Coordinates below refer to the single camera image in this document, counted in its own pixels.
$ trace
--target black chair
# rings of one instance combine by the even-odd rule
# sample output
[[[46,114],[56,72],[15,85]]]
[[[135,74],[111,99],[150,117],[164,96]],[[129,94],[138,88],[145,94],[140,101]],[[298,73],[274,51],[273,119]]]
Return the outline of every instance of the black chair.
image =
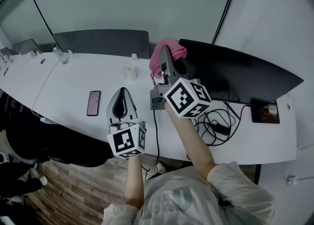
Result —
[[[149,59],[148,32],[127,29],[94,29],[53,35],[64,52],[130,56]]]
[[[0,49],[0,53],[4,56],[10,56],[12,55],[12,52],[9,50],[9,48],[5,47],[3,49]]]
[[[38,47],[38,45],[34,42],[33,39],[28,39],[22,42],[18,42],[12,44],[12,48],[18,53],[22,55],[26,55],[28,52],[34,51],[35,53],[38,51],[42,53],[42,50]]]
[[[8,143],[27,164],[49,159],[83,167],[97,167],[113,158],[109,143],[80,134],[62,125],[46,124],[29,109],[10,118]]]
[[[0,97],[0,132],[6,129],[11,115],[10,110],[14,111],[14,109],[11,109],[12,101],[12,97],[10,97],[5,92],[2,92],[2,95]]]

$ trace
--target computer monitor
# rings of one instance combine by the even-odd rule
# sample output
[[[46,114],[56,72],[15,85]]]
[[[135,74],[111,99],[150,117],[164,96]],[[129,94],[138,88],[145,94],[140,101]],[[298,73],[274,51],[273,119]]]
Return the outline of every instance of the computer monitor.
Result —
[[[0,53],[3,56],[10,56],[10,55],[12,55],[12,52],[7,47],[5,47],[3,49],[0,49]]]
[[[34,51],[35,53],[38,51],[39,53],[42,53],[41,49],[37,46],[37,44],[34,42],[33,39],[25,40],[22,42],[18,42],[15,44],[12,44],[12,48],[19,54],[25,55],[31,51]]]
[[[187,56],[185,68],[200,78],[213,100],[266,105],[303,82],[268,61],[213,44],[180,40]]]

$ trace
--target white wall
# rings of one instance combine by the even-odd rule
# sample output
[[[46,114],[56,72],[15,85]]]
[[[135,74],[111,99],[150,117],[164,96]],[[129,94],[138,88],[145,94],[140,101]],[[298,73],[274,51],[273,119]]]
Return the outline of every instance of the white wall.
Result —
[[[3,31],[2,27],[0,27],[0,49],[4,47],[8,47],[9,49],[11,49],[12,44],[5,32]]]
[[[36,0],[53,33],[139,29],[151,42],[166,37],[211,42],[227,0]],[[12,43],[52,41],[32,0],[7,0],[0,24]]]
[[[292,90],[299,146],[314,143],[314,0],[235,0],[217,44],[275,63],[304,82]],[[314,212],[314,179],[287,186],[284,176],[314,176],[314,146],[296,161],[263,165],[260,185],[277,201],[273,224],[301,225]]]

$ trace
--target phone screen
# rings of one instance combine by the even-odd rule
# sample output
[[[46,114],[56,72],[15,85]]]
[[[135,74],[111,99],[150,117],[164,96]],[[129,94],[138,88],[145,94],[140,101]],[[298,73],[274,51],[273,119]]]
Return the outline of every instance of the phone screen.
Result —
[[[87,116],[98,116],[100,100],[100,91],[91,91],[89,93],[88,106],[87,106]]]

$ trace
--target white desk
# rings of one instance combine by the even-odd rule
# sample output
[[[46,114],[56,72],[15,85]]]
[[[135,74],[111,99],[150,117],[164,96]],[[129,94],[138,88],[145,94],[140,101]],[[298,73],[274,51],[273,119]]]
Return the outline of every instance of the white desk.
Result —
[[[114,93],[121,87],[126,87],[136,105],[138,116],[146,120],[146,152],[157,155],[156,130],[149,95],[153,84],[148,65],[149,60],[146,59],[133,61],[130,57],[122,56],[75,54],[67,64],[59,62],[55,66],[36,102],[37,95],[27,97],[25,101],[28,101],[29,105],[34,100],[33,110],[52,121],[106,141],[108,134],[106,108]],[[138,76],[134,82],[126,81],[124,78],[123,72],[127,66],[137,67]],[[19,69],[24,70],[19,66],[12,69],[17,73],[16,76],[19,76]],[[34,66],[31,71],[39,72]],[[46,79],[30,74],[27,76],[27,84],[35,82],[35,78],[41,82]],[[9,95],[13,97],[18,95],[20,99],[16,99],[26,105],[22,94],[15,91],[17,85],[10,86],[7,82],[4,87]],[[31,88],[34,95],[39,92],[38,86]],[[95,117],[86,115],[89,92],[92,90],[102,92],[99,115]],[[243,105],[231,106],[239,114]],[[226,107],[222,102],[215,101],[210,110],[215,108]],[[236,134],[222,146],[210,148],[215,161],[222,163],[236,160],[239,164],[266,164],[296,159],[296,124],[292,99],[288,96],[278,99],[278,109],[281,124],[256,124],[251,121],[250,109],[245,108]],[[166,112],[156,111],[156,117],[160,156],[187,160],[184,147]],[[213,141],[209,136],[204,136],[204,139],[208,143]]]
[[[31,109],[58,58],[53,53],[42,53],[34,60],[27,55],[16,55],[13,59],[12,64],[0,64],[0,88]]]

